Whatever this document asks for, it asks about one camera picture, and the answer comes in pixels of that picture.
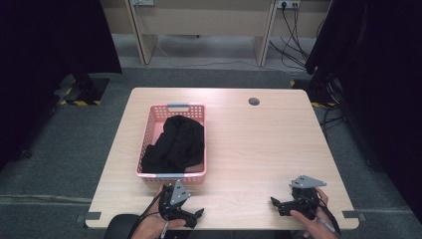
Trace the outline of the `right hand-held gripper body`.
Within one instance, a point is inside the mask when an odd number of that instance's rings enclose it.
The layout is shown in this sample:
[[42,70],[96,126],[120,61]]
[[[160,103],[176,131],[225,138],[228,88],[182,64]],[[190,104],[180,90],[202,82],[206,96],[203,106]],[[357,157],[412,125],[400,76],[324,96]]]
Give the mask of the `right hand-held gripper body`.
[[305,215],[309,220],[316,217],[319,197],[317,187],[326,186],[324,181],[306,175],[300,175],[291,182],[293,201],[283,202],[281,208],[290,208]]

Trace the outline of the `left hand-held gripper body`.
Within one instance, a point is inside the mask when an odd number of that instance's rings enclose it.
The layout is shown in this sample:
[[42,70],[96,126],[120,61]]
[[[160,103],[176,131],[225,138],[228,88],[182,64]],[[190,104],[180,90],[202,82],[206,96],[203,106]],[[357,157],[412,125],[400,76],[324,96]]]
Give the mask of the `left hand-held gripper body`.
[[182,209],[182,205],[190,197],[190,193],[180,180],[174,184],[164,185],[159,197],[159,214],[164,220],[195,217],[194,213]]

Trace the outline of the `black cloth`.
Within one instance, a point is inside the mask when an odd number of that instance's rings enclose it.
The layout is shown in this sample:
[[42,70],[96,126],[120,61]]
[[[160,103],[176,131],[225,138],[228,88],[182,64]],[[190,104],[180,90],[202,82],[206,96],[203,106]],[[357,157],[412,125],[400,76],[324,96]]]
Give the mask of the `black cloth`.
[[180,173],[199,165],[204,158],[204,126],[184,116],[168,118],[155,144],[141,159],[144,173]]

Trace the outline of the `pink plastic basket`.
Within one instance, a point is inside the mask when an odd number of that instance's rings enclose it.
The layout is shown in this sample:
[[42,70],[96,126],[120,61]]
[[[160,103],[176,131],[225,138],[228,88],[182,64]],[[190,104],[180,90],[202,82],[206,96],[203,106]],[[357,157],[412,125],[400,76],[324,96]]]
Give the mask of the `pink plastic basket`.
[[147,147],[149,145],[155,145],[160,135],[164,132],[163,127],[166,120],[174,116],[184,116],[196,120],[204,127],[204,132],[207,132],[206,109],[204,105],[187,103],[152,105],[149,108],[146,118],[143,140],[136,166],[136,175],[146,184],[168,183],[180,179],[185,185],[195,185],[202,184],[205,179],[207,172],[207,152],[204,152],[200,164],[186,168],[183,173],[146,173],[141,166],[141,161]]

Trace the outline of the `person's right hand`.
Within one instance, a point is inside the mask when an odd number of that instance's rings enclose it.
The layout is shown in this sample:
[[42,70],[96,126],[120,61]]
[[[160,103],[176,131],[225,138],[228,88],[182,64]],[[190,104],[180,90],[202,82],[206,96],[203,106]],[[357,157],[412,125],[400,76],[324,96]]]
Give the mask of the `person's right hand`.
[[333,227],[333,223],[329,219],[328,215],[322,210],[328,203],[328,197],[320,189],[316,189],[316,193],[319,197],[319,207],[316,210],[316,218],[309,220],[301,212],[291,210],[291,216],[305,226],[305,232],[303,237],[305,239],[339,239],[338,235],[331,232],[327,225]]

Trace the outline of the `person's left hand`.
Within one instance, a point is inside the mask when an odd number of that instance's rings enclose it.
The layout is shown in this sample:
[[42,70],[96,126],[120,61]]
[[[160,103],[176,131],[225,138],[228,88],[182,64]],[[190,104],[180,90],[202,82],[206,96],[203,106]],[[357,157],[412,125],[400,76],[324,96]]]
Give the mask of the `person's left hand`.
[[159,239],[165,229],[175,229],[184,226],[183,219],[164,220],[158,211],[159,202],[153,200],[153,204],[146,210],[146,217],[137,225],[130,239]]

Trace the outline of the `yellow black floor tape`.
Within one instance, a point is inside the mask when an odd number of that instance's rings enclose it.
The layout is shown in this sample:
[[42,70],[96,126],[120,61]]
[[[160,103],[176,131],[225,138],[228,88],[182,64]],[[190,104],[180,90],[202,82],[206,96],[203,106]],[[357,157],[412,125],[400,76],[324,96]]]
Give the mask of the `yellow black floor tape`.
[[313,86],[310,80],[294,79],[291,81],[291,87],[294,90],[305,91],[314,107],[328,108],[336,105],[326,87]]
[[66,106],[78,106],[78,107],[88,107],[88,106],[99,106],[101,101],[74,101],[74,100],[62,100],[61,105]]

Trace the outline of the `black curtain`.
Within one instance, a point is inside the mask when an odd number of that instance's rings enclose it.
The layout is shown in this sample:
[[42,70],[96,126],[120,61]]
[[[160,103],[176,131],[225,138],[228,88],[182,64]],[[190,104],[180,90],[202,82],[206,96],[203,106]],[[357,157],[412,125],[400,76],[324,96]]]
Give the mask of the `black curtain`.
[[422,223],[422,0],[331,0],[306,69],[331,80],[365,156]]
[[65,77],[120,72],[101,0],[0,0],[0,170],[31,143]]

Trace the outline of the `black metal stand base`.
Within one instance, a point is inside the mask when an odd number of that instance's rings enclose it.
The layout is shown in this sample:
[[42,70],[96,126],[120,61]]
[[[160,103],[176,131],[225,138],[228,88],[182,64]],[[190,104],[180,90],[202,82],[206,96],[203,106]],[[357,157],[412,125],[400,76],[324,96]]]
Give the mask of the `black metal stand base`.
[[109,78],[85,75],[81,79],[76,79],[74,76],[68,75],[62,80],[56,91],[59,104],[62,100],[102,102],[108,83]]

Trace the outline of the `grey table corner bracket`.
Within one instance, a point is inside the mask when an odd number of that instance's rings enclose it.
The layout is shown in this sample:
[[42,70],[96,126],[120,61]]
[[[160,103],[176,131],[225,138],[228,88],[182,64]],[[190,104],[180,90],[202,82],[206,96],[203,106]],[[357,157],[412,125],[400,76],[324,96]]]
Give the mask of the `grey table corner bracket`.
[[364,213],[362,212],[357,212],[355,210],[351,211],[351,210],[347,210],[347,211],[343,211],[342,215],[344,218],[350,219],[350,218],[355,218],[358,219],[359,221],[366,221],[366,216]]
[[87,220],[100,220],[101,212],[87,212],[83,215],[78,215],[76,217],[76,222],[82,223],[86,222]]

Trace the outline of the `wall socket with plugs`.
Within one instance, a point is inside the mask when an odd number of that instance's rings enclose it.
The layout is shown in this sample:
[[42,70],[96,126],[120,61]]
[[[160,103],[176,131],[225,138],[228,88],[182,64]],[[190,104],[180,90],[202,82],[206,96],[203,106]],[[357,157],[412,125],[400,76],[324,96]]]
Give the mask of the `wall socket with plugs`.
[[278,0],[278,9],[296,9],[300,4],[301,0]]

